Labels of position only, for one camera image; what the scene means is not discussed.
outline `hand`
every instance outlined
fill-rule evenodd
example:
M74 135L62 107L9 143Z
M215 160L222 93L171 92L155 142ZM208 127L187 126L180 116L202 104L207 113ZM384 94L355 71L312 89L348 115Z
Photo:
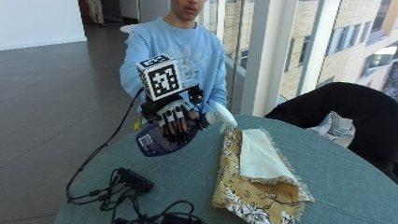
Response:
M175 142L179 139L186 142L188 132L186 119L195 119L199 116L191 106L178 99L168 103L156 114L163 137L170 142Z

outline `apriltag cube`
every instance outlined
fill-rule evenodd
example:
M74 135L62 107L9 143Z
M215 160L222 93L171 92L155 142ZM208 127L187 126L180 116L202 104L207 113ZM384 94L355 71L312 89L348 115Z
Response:
M176 62L164 55L136 63L146 95L152 101L183 90Z

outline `gray tablecloth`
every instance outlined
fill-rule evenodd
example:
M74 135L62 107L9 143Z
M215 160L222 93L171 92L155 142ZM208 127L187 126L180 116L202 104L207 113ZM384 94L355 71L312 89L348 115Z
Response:
M300 223L398 223L398 186L345 148L278 120L235 115L238 128L264 128L288 159L315 199L306 204ZM118 167L133 170L155 184L138 198L139 208L155 215L175 200L195 206L194 215L211 224L244 223L224 209L211 206L223 134L219 125L199 132L186 148L156 158L146 158L135 146L135 134L106 148L86 166L73 186L81 195L106 187L110 172ZM135 218L125 202L115 217ZM110 212L99 211L99 203L63 203L57 224L109 223Z

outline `floral fabric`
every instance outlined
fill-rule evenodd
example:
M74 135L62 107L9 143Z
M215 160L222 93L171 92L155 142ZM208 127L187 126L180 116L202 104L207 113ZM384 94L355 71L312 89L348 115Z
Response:
M240 145L242 131L228 131L220 149L212 206L226 208L251 224L292 224L312 196L302 197L300 187L287 182L263 184L240 176Z

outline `light blue sweatshirt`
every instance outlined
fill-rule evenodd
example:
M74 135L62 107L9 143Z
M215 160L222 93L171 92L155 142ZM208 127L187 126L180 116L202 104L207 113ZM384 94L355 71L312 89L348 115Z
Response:
M131 97L142 87L135 63L164 54L176 60L182 86L198 84L203 90L202 113L214 110L214 102L226 106L224 50L218 38L202 26L180 29L158 18L134 26L125 44L121 83ZM187 92L179 95L188 103ZM143 102L143 93L138 98Z

